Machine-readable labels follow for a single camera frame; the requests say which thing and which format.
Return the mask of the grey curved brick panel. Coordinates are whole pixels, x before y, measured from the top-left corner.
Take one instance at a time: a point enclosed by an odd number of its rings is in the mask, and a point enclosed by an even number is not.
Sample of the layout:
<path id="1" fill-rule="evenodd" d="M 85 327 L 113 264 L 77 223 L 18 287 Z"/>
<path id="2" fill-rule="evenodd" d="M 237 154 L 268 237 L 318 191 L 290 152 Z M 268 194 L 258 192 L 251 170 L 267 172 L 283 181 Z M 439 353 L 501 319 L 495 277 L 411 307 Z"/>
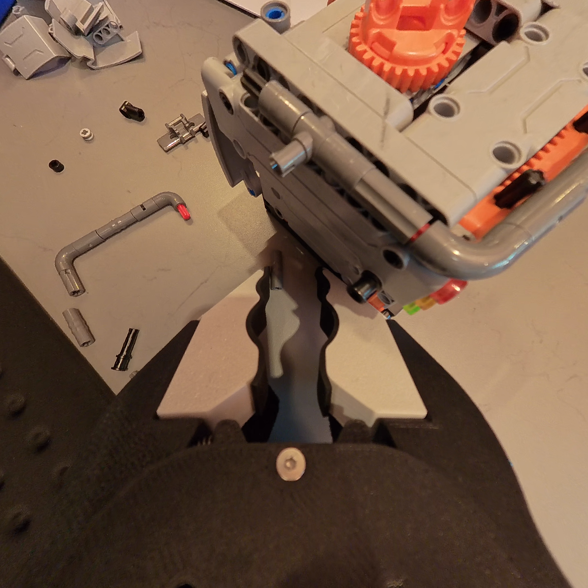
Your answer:
<path id="1" fill-rule="evenodd" d="M 47 23 L 30 15 L 18 17 L 1 31 L 1 54 L 9 69 L 25 79 L 70 60 L 70 53 L 49 34 Z"/>

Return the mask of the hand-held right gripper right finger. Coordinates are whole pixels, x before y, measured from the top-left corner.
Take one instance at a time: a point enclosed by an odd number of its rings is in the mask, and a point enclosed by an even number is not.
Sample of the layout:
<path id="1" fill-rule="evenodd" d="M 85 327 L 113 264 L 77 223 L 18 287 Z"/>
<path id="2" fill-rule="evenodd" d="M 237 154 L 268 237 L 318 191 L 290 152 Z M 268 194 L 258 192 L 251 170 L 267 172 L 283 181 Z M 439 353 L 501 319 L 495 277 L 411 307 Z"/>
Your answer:
<path id="1" fill-rule="evenodd" d="M 319 407 L 338 423 L 423 419 L 427 414 L 380 309 L 357 303 L 329 270 L 316 271 L 320 328 Z"/>

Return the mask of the grey brick wing assembly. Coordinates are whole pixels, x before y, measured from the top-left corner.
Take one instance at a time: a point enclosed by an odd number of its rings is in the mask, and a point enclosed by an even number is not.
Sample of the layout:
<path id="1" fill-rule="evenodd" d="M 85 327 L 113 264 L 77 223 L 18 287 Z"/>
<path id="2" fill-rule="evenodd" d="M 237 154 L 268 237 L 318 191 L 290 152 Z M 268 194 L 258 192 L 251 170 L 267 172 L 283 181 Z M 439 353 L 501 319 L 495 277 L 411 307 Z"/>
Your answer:
<path id="1" fill-rule="evenodd" d="M 90 69 L 120 65 L 142 54 L 138 33 L 124 34 L 107 1 L 45 1 L 45 11 L 52 18 L 53 39 Z"/>

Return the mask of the black brick pin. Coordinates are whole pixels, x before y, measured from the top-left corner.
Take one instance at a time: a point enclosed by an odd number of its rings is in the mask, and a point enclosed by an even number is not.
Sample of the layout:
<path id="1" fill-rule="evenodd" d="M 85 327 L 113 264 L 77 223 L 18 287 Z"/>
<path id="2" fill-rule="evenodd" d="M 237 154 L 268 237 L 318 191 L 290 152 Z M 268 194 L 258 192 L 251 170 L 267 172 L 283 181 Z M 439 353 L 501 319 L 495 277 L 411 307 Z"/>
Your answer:
<path id="1" fill-rule="evenodd" d="M 136 328 L 130 328 L 123 342 L 120 352 L 117 354 L 115 362 L 111 369 L 113 371 L 127 371 L 130 360 L 132 358 L 132 352 L 136 344 L 140 330 Z"/>

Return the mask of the grey track link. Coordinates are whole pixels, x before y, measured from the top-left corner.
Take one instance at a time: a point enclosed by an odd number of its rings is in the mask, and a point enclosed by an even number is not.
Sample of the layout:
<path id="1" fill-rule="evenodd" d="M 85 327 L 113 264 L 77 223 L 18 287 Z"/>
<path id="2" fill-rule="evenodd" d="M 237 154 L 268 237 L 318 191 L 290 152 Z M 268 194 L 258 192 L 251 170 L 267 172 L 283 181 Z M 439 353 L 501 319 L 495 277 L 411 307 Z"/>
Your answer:
<path id="1" fill-rule="evenodd" d="M 205 138 L 209 137 L 206 120 L 202 114 L 196 114 L 189 119 L 184 114 L 180 114 L 165 126 L 166 134 L 157 140 L 164 152 L 169 152 L 176 146 L 187 143 L 198 133 Z"/>

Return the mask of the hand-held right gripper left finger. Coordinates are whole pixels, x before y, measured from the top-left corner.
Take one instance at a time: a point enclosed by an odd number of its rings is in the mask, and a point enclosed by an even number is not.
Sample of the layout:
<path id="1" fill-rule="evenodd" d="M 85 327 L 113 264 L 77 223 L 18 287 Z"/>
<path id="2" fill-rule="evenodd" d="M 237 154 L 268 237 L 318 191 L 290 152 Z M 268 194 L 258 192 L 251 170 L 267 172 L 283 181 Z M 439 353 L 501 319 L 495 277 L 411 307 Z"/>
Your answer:
<path id="1" fill-rule="evenodd" d="M 249 420 L 259 347 L 246 319 L 261 301 L 258 270 L 205 312 L 161 401 L 160 419 Z"/>

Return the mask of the grey bent brick tube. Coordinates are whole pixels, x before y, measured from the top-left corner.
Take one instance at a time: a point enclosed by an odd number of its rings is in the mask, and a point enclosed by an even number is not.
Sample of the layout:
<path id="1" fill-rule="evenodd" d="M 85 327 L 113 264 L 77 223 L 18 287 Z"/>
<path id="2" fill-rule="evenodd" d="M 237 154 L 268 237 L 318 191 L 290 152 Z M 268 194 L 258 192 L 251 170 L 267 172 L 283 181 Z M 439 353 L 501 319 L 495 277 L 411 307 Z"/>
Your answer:
<path id="1" fill-rule="evenodd" d="M 109 221 L 109 223 L 63 247 L 55 257 L 55 269 L 69 296 L 77 297 L 85 293 L 84 285 L 74 266 L 74 261 L 78 257 L 167 206 L 176 210 L 183 220 L 190 220 L 187 205 L 178 194 L 161 192 L 135 206 L 120 217 Z"/>

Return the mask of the black perforated pad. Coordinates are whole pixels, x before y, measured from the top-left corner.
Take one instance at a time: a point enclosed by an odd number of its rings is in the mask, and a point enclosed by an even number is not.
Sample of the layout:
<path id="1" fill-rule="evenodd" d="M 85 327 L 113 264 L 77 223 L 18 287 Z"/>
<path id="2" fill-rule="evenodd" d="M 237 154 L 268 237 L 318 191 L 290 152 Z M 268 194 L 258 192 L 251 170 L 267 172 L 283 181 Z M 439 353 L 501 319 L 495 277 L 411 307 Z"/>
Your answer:
<path id="1" fill-rule="evenodd" d="M 1 587 L 20 587 L 109 386 L 1 261 Z"/>

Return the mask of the grey brick model orange gear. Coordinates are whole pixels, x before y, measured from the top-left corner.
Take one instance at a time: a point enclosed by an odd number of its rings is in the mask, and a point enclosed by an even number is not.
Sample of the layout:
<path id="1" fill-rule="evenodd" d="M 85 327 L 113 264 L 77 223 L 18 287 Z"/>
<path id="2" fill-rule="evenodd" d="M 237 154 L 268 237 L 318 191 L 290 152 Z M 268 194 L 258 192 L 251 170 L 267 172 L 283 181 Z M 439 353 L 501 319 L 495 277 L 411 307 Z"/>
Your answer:
<path id="1" fill-rule="evenodd" d="M 587 197 L 587 1 L 271 2 L 202 66 L 231 186 L 358 303 L 442 304 Z"/>

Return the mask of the short grey brick tube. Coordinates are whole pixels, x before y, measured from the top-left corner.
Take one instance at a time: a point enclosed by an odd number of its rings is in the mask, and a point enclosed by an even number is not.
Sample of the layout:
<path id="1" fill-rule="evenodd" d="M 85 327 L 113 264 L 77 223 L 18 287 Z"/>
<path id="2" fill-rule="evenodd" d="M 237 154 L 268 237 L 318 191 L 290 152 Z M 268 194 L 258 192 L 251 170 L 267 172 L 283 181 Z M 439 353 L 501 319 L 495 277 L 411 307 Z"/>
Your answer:
<path id="1" fill-rule="evenodd" d="M 72 335 L 81 348 L 91 346 L 95 342 L 85 318 L 77 308 L 70 307 L 62 312 Z"/>

